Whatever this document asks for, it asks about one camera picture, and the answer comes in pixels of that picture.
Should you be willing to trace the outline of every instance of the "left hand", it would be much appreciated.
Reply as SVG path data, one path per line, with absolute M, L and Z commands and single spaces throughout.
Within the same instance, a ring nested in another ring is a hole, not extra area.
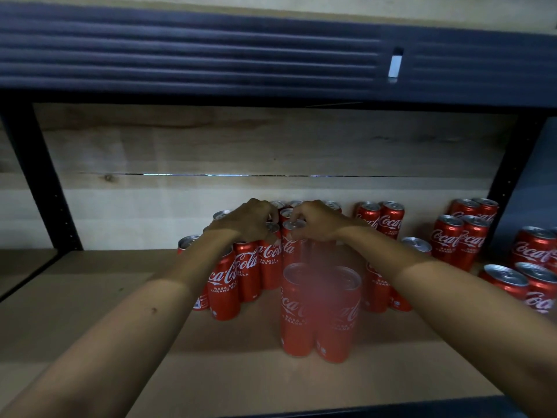
M 236 231 L 239 241 L 253 242 L 265 240 L 273 244 L 277 238 L 267 229 L 266 222 L 269 215 L 271 215 L 273 223 L 279 221 L 279 212 L 275 206 L 268 201 L 251 198 L 230 214 L 227 214 L 220 220 L 213 221 L 205 231 L 226 228 Z

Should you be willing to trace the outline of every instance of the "hand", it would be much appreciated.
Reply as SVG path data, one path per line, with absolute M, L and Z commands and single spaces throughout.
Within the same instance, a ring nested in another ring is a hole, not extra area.
M 367 226 L 362 219 L 343 216 L 321 201 L 306 201 L 298 205 L 292 211 L 290 221 L 296 221 L 300 217 L 304 217 L 308 224 L 306 227 L 293 230 L 293 239 L 309 238 L 326 242 L 339 239 L 339 231 L 345 227 Z
M 251 198 L 225 217 L 213 221 L 205 230 L 225 228 L 237 232 L 238 241 L 265 240 L 269 244 L 274 244 L 277 237 L 268 231 L 266 225 L 269 215 L 272 217 L 273 223 L 279 221 L 279 212 L 275 206 L 268 201 Z

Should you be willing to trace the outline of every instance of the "wooden shelf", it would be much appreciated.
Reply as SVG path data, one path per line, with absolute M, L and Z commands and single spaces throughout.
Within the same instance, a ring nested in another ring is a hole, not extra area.
M 0 304 L 0 408 L 174 255 L 69 253 Z M 280 348 L 279 302 L 278 290 L 266 291 L 230 322 L 193 312 L 129 416 L 254 415 L 500 394 L 415 313 L 362 312 L 344 364 L 316 353 L 291 358 Z
M 0 295 L 23 281 L 54 255 L 55 249 L 0 250 Z

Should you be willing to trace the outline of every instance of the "forearm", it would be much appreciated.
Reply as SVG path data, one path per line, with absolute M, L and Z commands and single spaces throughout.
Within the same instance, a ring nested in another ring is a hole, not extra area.
M 371 228 L 341 240 L 360 252 L 463 357 L 532 416 L 543 416 L 557 384 L 557 332 L 517 300 L 469 273 Z
M 125 416 L 236 237 L 219 230 L 199 238 L 80 337 L 2 416 Z

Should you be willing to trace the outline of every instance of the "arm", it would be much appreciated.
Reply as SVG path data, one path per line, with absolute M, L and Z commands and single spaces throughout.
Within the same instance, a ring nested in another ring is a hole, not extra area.
M 170 349 L 223 250 L 269 239 L 275 207 L 250 200 L 205 233 L 87 331 L 27 387 L 2 418 L 124 417 Z
M 357 250 L 459 354 L 532 417 L 557 410 L 557 329 L 482 279 L 388 238 L 365 222 L 303 203 L 294 238 L 338 239 Z

